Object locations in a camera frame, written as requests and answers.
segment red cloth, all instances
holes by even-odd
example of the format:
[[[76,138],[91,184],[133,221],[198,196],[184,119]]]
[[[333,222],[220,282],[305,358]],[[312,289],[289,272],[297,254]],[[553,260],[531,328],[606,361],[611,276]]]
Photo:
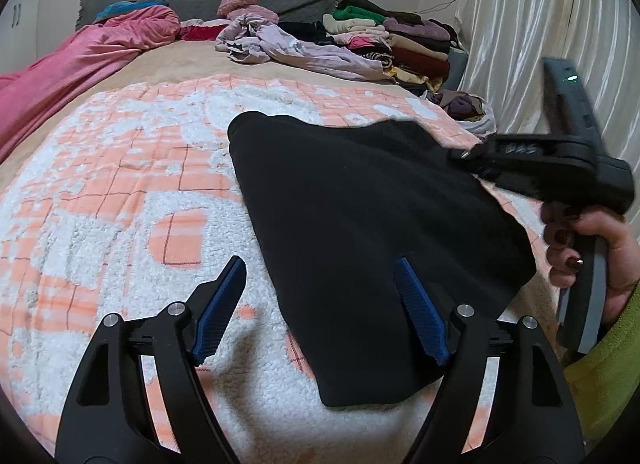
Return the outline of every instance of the red cloth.
[[[177,14],[153,5],[86,25],[33,65],[0,75],[0,161],[66,103],[178,30]]]
[[[228,25],[218,25],[216,27],[190,26],[185,32],[180,31],[180,38],[183,41],[215,41],[218,35]]]
[[[446,78],[449,76],[450,64],[448,61],[440,61],[418,54],[411,50],[393,47],[394,65],[407,66],[417,74],[422,74],[428,78]]]

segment white cabinet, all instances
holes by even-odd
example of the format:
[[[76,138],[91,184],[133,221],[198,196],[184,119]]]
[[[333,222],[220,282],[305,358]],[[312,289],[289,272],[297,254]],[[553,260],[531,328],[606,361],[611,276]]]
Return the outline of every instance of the white cabinet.
[[[0,14],[0,74],[21,70],[37,58],[39,0],[9,0]]]

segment fingernail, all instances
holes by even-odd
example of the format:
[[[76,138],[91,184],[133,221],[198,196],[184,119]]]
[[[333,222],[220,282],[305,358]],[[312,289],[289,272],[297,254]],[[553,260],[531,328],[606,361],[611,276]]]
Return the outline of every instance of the fingernail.
[[[560,229],[559,231],[556,231],[556,234],[554,235],[554,239],[557,243],[561,243],[562,245],[568,245],[569,239],[570,239],[569,232],[565,231],[564,229]]]
[[[572,256],[571,258],[567,258],[567,261],[564,264],[574,272],[578,272],[582,268],[583,263],[584,262],[581,258]]]
[[[562,215],[569,221],[574,221],[580,218],[582,214],[582,208],[580,206],[570,206],[562,211]]]

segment pile of clothes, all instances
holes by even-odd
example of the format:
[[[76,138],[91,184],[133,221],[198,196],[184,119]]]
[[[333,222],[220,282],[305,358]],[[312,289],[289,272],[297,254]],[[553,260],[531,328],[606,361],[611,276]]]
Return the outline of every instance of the pile of clothes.
[[[345,47],[381,62],[387,76],[416,95],[439,89],[449,76],[450,48],[460,47],[452,27],[417,14],[384,10],[369,0],[342,0],[322,22],[279,26],[299,40]]]
[[[222,19],[182,22],[179,37],[215,41],[240,63],[277,60],[354,81],[394,79],[415,95],[441,87],[449,50],[459,47],[450,26],[368,0],[342,0],[313,23],[281,22],[259,1],[222,0]]]
[[[491,106],[478,95],[456,90],[427,91],[422,98],[437,104],[466,130],[485,137],[495,133],[495,117]]]

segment teal cloth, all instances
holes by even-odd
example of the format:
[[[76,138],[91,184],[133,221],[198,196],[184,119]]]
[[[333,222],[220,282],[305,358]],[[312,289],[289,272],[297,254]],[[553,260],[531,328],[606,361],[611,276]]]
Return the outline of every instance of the teal cloth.
[[[372,19],[378,25],[382,25],[382,22],[386,19],[382,14],[376,14],[370,10],[364,10],[353,5],[349,5],[344,10],[334,10],[332,12],[334,19],[338,21],[345,21],[348,19],[360,18],[360,19]]]

